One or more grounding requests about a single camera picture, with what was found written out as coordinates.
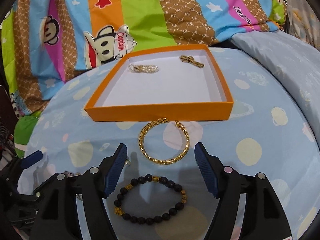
pink polka dot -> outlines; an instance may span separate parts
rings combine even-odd
[[[62,141],[66,142],[68,140],[69,135],[66,133],[63,137],[62,137]]]

light blue fabric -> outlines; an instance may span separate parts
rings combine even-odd
[[[49,102],[26,151],[29,155],[42,150],[44,159],[22,173],[19,192],[32,193],[55,172],[84,173],[99,165],[104,157],[113,155],[119,143],[124,143],[131,165],[124,167],[115,192],[105,201],[118,239],[203,239],[218,201],[208,193],[195,161],[194,145],[202,141],[211,155],[239,173],[267,175],[284,206],[293,239],[298,239],[305,230],[303,225],[308,226],[308,218],[320,208],[320,154],[308,123],[278,81],[247,54],[233,49],[211,51],[235,104],[228,121],[183,122],[190,134],[191,147],[182,160],[160,166],[141,154],[137,139],[146,122],[94,122],[83,111],[114,66],[110,63],[67,82]],[[183,143],[179,129],[172,123],[163,124],[147,134],[145,149],[155,158],[167,159],[177,155]],[[121,187],[148,173],[181,184],[188,202],[169,222],[139,226],[116,216],[113,202]],[[147,183],[128,194],[123,209],[132,215],[153,217],[167,212],[180,198],[164,186]],[[237,239],[243,212],[242,197],[232,240]],[[84,239],[90,239],[81,201],[78,214]]]
[[[232,41],[281,82],[320,142],[320,52],[282,31],[236,34]]]

beaded bracelet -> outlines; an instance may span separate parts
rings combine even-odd
[[[164,213],[162,216],[155,216],[154,218],[147,218],[144,217],[135,217],[131,216],[128,213],[124,213],[121,209],[121,204],[124,200],[124,195],[128,193],[134,186],[140,184],[145,184],[147,181],[158,182],[160,184],[165,185],[168,188],[173,189],[175,192],[180,192],[182,195],[182,199],[180,202],[175,204],[174,208],[170,208],[168,213]],[[130,220],[132,223],[138,223],[143,225],[146,223],[147,225],[152,225],[154,222],[160,223],[162,220],[169,220],[171,216],[175,216],[178,213],[178,210],[182,210],[184,208],[184,204],[187,202],[187,195],[185,190],[182,189],[180,184],[175,184],[172,180],[168,180],[166,177],[156,177],[152,176],[151,174],[147,174],[144,177],[139,177],[138,179],[132,179],[130,184],[120,189],[120,194],[117,195],[117,199],[114,201],[115,204],[115,214],[121,216],[124,220]]]

purple stripe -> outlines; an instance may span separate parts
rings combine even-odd
[[[243,28],[247,32],[253,31],[248,25],[258,23],[257,19],[250,13],[242,0],[226,0],[229,5],[229,14],[236,20],[241,22]],[[260,30],[259,26],[253,26],[255,30]]]
[[[49,12],[48,15],[51,15],[52,18],[56,19],[58,23],[60,23],[60,19],[58,16],[58,11],[56,8],[55,0],[50,0],[49,3]],[[66,82],[65,74],[64,74],[64,66],[63,66],[63,56],[62,56],[62,28],[59,24],[60,30],[58,34],[58,42],[54,45],[49,45],[45,43],[45,47],[47,49],[47,52],[50,56],[50,59],[52,60],[55,69],[59,73],[61,79],[63,82]]]

gold bracelet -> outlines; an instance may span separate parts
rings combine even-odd
[[[143,147],[143,141],[144,141],[144,138],[146,136],[146,134],[151,130],[151,128],[157,126],[158,124],[162,124],[162,123],[169,123],[169,120],[166,119],[166,118],[162,118],[162,119],[158,119],[156,121],[152,121],[150,123],[147,123],[147,125],[142,128],[140,134],[139,134],[139,147],[140,147],[140,150],[141,152],[143,153],[143,155],[148,158],[149,160],[151,160],[152,162],[154,163],[157,163],[157,164],[160,164],[160,165],[169,165],[169,164],[172,164],[172,163],[176,163],[177,161],[181,160],[188,152],[189,150],[189,147],[190,147],[190,138],[189,138],[189,134],[186,130],[186,128],[184,127],[184,125],[178,121],[175,121],[175,126],[178,127],[180,130],[182,130],[183,134],[185,135],[186,139],[187,139],[187,145],[186,147],[184,148],[184,150],[177,156],[177,157],[174,157],[172,159],[168,159],[168,160],[157,160],[155,158],[152,158],[151,156],[149,156],[144,147]]]

